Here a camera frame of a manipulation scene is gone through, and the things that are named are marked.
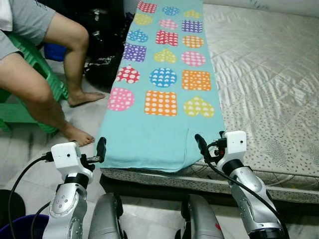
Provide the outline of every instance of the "green plastic chair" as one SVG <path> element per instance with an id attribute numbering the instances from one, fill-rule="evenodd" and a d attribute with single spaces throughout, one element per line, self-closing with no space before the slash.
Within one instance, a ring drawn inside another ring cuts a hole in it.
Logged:
<path id="1" fill-rule="evenodd" d="M 24 54 L 24 59 L 40 73 L 50 85 L 55 100 L 67 99 L 68 92 L 63 82 L 53 73 L 45 59 L 41 56 L 37 48 L 27 40 L 15 35 L 8 34 L 12 43 Z M 19 100 L 18 104 L 6 103 L 11 95 L 10 92 L 0 89 L 0 128 L 3 131 L 10 131 L 7 123 L 36 123 L 46 133 L 57 131 L 56 128 L 42 124 L 34 120 L 28 113 L 24 103 Z"/>

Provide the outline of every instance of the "blue bucket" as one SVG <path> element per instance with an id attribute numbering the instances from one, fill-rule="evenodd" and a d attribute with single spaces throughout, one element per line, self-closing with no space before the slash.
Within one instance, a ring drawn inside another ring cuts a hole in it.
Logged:
<path id="1" fill-rule="evenodd" d="M 18 218 L 13 221 L 13 228 L 15 229 L 16 239 L 31 239 L 31 223 L 34 215 L 28 215 Z M 48 224 L 49 216 L 40 214 L 34 224 L 34 238 L 42 239 L 44 229 Z M 11 230 L 9 224 L 0 229 L 1 239 L 12 239 Z"/>
<path id="2" fill-rule="evenodd" d="M 44 56 L 46 59 L 54 60 L 54 61 L 63 61 L 64 55 L 66 52 L 66 47 L 45 43 L 44 44 Z"/>

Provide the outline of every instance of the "black cable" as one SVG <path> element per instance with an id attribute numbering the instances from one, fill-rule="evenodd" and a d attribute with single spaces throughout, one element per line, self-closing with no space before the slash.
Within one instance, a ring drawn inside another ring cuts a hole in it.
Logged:
<path id="1" fill-rule="evenodd" d="M 229 181 L 233 182 L 234 184 L 237 184 L 239 187 L 245 189 L 247 192 L 249 192 L 251 195 L 253 195 L 255 198 L 257 198 L 260 202 L 262 202 L 277 217 L 278 221 L 280 222 L 280 224 L 283 227 L 286 239 L 289 239 L 288 230 L 287 230 L 287 227 L 284 223 L 284 220 L 281 218 L 280 214 L 265 199 L 260 197 L 257 193 L 255 193 L 250 188 L 246 187 L 244 184 L 234 180 L 233 178 L 231 178 L 231 177 L 227 176 L 226 174 L 224 174 L 223 172 L 219 171 L 210 162 L 207 162 L 207 164 L 212 170 L 214 170 L 214 172 L 216 172 L 217 174 L 219 174 L 220 176 L 222 176 L 224 178 L 227 178 Z"/>
<path id="2" fill-rule="evenodd" d="M 47 207 L 50 205 L 50 202 L 46 203 L 45 205 L 42 206 L 42 208 L 40 208 L 36 214 L 34 215 L 34 218 L 32 220 L 32 223 L 31 223 L 31 239 L 34 239 L 34 223 L 35 223 L 35 220 L 36 218 L 39 216 L 39 214 Z"/>
<path id="3" fill-rule="evenodd" d="M 19 175 L 18 179 L 16 180 L 16 182 L 14 183 L 11 191 L 10 191 L 10 195 L 9 195 L 9 200 L 8 200 L 8 219 L 9 219 L 9 225 L 10 225 L 10 231 L 11 231 L 11 235 L 13 239 L 16 239 L 15 234 L 14 234 L 14 228 L 13 228 L 13 223 L 12 223 L 12 218 L 11 218 L 11 198 L 12 195 L 16 189 L 16 187 L 18 186 L 18 183 L 20 182 L 21 178 L 24 176 L 24 174 L 30 169 L 30 167 L 32 167 L 33 165 L 35 165 L 37 162 L 46 160 L 47 162 L 52 162 L 53 161 L 53 156 L 51 152 L 47 152 L 45 155 L 43 155 L 41 158 L 38 158 L 36 160 L 34 160 L 33 162 L 31 162 L 23 171 L 22 173 Z"/>

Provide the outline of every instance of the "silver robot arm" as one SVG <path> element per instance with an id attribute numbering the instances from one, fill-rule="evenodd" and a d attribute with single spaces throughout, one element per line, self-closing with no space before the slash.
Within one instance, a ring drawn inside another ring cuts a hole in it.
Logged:
<path id="1" fill-rule="evenodd" d="M 101 138 L 97 156 L 86 158 L 74 142 L 57 144 L 51 148 L 54 164 L 64 183 L 59 185 L 49 206 L 49 222 L 43 239 L 81 239 L 86 214 L 86 188 L 93 178 L 94 165 L 103 162 L 106 139 Z"/>
<path id="2" fill-rule="evenodd" d="M 205 162 L 215 162 L 219 171 L 251 189 L 276 210 L 265 183 L 254 174 L 250 167 L 242 163 L 247 145 L 246 133 L 233 131 L 220 134 L 221 138 L 208 146 L 200 135 L 195 136 Z M 209 152 L 212 146 L 215 147 L 215 157 L 212 157 Z M 251 239 L 285 239 L 284 230 L 278 218 L 264 203 L 237 184 L 229 181 L 229 185 L 239 207 L 246 232 Z"/>

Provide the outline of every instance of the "tiled floor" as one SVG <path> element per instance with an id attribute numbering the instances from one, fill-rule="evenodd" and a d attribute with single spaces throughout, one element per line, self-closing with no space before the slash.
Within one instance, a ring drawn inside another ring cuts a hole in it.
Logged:
<path id="1" fill-rule="evenodd" d="M 61 64 L 51 64 L 54 71 L 63 73 Z M 86 81 L 83 87 L 87 91 L 95 90 Z M 77 108 L 68 107 L 62 102 L 66 117 L 75 126 L 96 135 L 103 119 L 108 97 L 95 103 Z M 48 137 L 34 125 L 16 124 L 11 133 L 0 132 L 0 188 L 10 189 L 22 168 L 31 159 L 38 158 L 50 147 L 66 139 L 57 134 Z M 92 156 L 94 145 L 81 148 L 82 153 Z M 88 186 L 88 210 L 84 219 L 83 238 L 88 237 L 93 210 L 98 198 L 104 194 L 99 184 L 101 172 L 94 171 L 94 180 Z M 26 204 L 26 213 L 35 213 L 42 205 L 52 199 L 56 186 L 62 182 L 53 163 L 40 162 L 33 166 L 23 177 L 17 192 Z M 182 224 L 180 202 L 122 197 L 124 214 L 121 217 L 124 230 L 130 239 L 173 239 Z M 223 229 L 226 239 L 247 239 L 243 223 L 237 208 L 212 205 Z M 293 217 L 288 225 L 291 239 L 318 239 L 318 217 Z"/>

